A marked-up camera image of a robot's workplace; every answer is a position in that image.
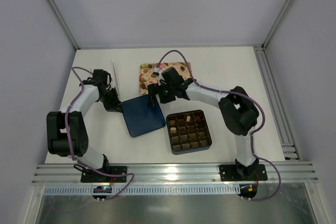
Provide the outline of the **dark blue box lid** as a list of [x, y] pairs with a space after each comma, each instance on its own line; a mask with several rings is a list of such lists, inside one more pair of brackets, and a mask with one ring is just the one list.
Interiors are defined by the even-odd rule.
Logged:
[[121, 102], [123, 118], [131, 137], [165, 127], [166, 121], [159, 105], [148, 106], [149, 95]]

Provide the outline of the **metal tongs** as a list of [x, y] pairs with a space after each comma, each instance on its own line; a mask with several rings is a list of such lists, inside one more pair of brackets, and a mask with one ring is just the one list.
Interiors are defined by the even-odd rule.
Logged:
[[116, 74], [116, 69], [114, 67], [113, 61], [111, 60], [111, 77], [112, 77], [112, 86], [115, 89], [118, 98], [120, 97], [120, 92], [119, 92], [119, 88], [118, 88], [118, 78], [117, 78], [117, 74]]

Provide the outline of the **dark chocolate box with dividers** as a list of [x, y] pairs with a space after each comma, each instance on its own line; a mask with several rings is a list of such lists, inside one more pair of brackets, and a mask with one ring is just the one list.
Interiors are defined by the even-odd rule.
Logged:
[[212, 145], [212, 138], [202, 110], [173, 113], [166, 116], [166, 126], [169, 134], [171, 152], [174, 155], [207, 150]]

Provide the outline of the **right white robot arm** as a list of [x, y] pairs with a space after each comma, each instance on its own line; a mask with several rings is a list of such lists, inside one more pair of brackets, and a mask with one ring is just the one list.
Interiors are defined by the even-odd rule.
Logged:
[[154, 99], [158, 95], [161, 104], [179, 98], [203, 102], [218, 108], [227, 129], [235, 137], [236, 174], [241, 179], [252, 176], [259, 164], [254, 148], [254, 132], [259, 111], [245, 90], [240, 86], [228, 91], [211, 88], [198, 83], [193, 77], [185, 80], [173, 67], [157, 75], [160, 76], [159, 81], [148, 85], [148, 106], [156, 106], [157, 102]]

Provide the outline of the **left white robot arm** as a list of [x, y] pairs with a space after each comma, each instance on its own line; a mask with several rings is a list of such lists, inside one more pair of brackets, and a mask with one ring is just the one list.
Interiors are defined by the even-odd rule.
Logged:
[[79, 93], [70, 104], [47, 114], [47, 146], [49, 153], [69, 157], [84, 168], [105, 175], [109, 161], [89, 145], [84, 117], [96, 102], [101, 102], [107, 112], [121, 113], [121, 101], [110, 73], [102, 69], [85, 71], [91, 76], [80, 80]]

